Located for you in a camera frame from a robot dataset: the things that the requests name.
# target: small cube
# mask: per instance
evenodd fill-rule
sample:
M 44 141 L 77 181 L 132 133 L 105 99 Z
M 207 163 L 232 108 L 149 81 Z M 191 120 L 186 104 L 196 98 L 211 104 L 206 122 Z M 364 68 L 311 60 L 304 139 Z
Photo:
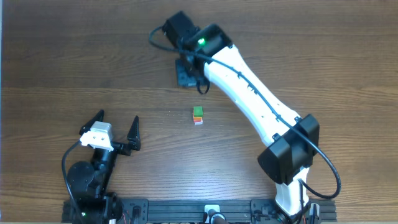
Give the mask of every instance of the small cube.
M 201 106 L 193 107 L 193 116 L 194 117 L 203 117 L 203 108 Z

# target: wooden table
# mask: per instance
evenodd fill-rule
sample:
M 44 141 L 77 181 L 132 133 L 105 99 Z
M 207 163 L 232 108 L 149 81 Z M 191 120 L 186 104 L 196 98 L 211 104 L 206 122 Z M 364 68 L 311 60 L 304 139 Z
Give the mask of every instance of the wooden table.
M 179 88 L 177 55 L 148 44 L 180 9 L 218 23 L 281 101 L 319 120 L 343 183 L 339 221 L 398 219 L 398 2 L 4 0 L 3 221 L 60 221 L 62 155 L 99 109 L 120 141 L 140 116 L 142 149 L 118 159 L 109 186 L 122 197 L 275 196 L 246 117 L 215 86 L 205 96 Z M 79 147 L 67 164 L 92 153 Z M 320 156 L 308 183 L 335 189 Z

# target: green indicator light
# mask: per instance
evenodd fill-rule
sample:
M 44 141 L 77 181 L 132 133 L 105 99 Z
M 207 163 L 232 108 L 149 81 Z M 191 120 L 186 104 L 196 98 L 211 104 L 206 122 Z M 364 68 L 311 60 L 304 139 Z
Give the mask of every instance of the green indicator light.
M 203 45 L 203 44 L 205 44 L 205 43 L 206 43 L 206 41 L 205 41 L 204 38 L 198 40 L 198 44 L 199 44 L 199 45 Z

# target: wooden surface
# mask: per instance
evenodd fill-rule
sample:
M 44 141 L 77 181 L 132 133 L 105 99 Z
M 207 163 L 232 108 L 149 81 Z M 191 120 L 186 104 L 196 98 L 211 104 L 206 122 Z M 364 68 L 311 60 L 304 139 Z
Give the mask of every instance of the wooden surface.
M 5 0 L 3 9 L 3 221 L 60 221 L 62 155 L 99 109 L 121 141 L 140 116 L 142 149 L 118 159 L 109 186 L 122 197 L 275 196 L 250 122 L 215 86 L 205 96 L 178 88 L 176 55 L 148 44 L 180 9 L 199 26 L 217 22 L 281 101 L 319 120 L 343 183 L 339 221 L 398 220 L 397 1 Z M 196 105 L 205 117 L 195 127 Z M 68 166 L 92 152 L 79 147 Z M 319 156 L 308 183 L 335 189 Z

